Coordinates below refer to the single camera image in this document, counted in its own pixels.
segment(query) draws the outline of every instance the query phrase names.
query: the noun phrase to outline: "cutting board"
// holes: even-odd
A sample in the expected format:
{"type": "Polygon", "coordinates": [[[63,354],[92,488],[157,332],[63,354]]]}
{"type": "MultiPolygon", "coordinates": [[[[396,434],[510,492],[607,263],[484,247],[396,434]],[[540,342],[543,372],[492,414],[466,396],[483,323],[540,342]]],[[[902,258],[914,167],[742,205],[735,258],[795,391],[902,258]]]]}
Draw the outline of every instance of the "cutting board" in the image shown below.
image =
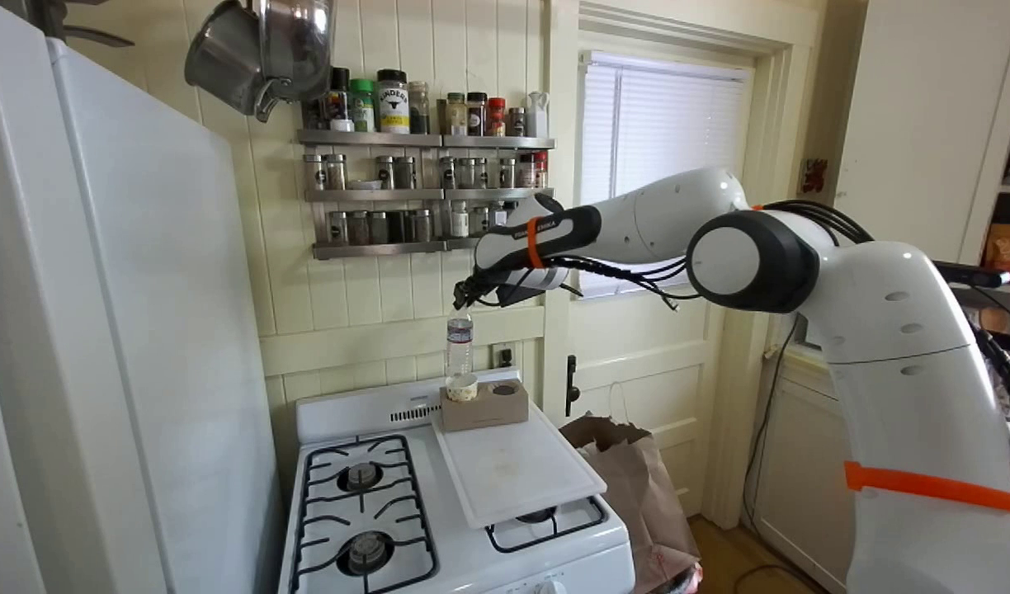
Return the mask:
{"type": "Polygon", "coordinates": [[[538,405],[529,423],[435,428],[435,440],[472,527],[607,492],[538,405]]]}

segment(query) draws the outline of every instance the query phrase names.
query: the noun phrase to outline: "gas stove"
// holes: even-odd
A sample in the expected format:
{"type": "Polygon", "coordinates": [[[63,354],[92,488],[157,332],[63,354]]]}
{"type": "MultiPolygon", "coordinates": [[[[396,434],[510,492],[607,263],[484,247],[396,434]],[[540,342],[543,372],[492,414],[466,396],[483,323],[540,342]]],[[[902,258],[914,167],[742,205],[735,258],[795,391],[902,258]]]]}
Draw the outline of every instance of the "gas stove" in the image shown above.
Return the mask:
{"type": "Polygon", "coordinates": [[[433,423],[435,391],[393,382],[298,408],[277,594],[629,590],[627,526],[599,496],[466,521],[433,423]]]}

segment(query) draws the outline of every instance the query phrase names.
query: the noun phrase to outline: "refrigerator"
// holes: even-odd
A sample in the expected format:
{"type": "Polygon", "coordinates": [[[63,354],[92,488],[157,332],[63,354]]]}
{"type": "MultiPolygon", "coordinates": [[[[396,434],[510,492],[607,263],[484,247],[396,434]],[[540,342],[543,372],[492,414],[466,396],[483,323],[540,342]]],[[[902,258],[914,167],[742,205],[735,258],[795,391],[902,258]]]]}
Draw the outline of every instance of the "refrigerator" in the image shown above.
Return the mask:
{"type": "Polygon", "coordinates": [[[243,260],[228,147],[0,9],[0,594],[270,590],[243,260]]]}

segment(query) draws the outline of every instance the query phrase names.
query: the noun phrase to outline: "window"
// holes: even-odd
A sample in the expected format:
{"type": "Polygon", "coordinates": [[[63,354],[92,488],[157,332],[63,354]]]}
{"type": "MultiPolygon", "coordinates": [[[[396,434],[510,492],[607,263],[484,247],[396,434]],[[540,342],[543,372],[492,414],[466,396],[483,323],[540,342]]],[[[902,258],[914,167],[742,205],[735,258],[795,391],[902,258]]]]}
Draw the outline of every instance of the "window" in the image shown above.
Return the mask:
{"type": "MultiPolygon", "coordinates": [[[[596,205],[685,167],[742,167],[744,82],[738,65],[681,65],[586,54],[578,200],[596,205]]],[[[629,283],[581,275],[585,295],[629,283]]]]}

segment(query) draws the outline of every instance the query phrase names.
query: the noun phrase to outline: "white robot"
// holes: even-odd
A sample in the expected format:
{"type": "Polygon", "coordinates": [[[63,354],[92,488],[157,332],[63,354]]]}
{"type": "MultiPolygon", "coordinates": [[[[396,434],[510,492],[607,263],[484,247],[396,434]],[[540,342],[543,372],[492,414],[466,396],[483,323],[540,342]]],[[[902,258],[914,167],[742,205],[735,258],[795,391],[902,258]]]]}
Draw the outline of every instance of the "white robot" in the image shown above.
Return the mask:
{"type": "Polygon", "coordinates": [[[560,268],[650,291],[655,275],[685,268],[711,304],[805,315],[849,423],[849,590],[1010,594],[1010,434],[974,329],[920,250],[870,241],[809,200],[753,213],[729,172],[683,172],[571,213],[517,205],[479,241],[454,308],[487,295],[507,308],[556,286],[560,268]]]}

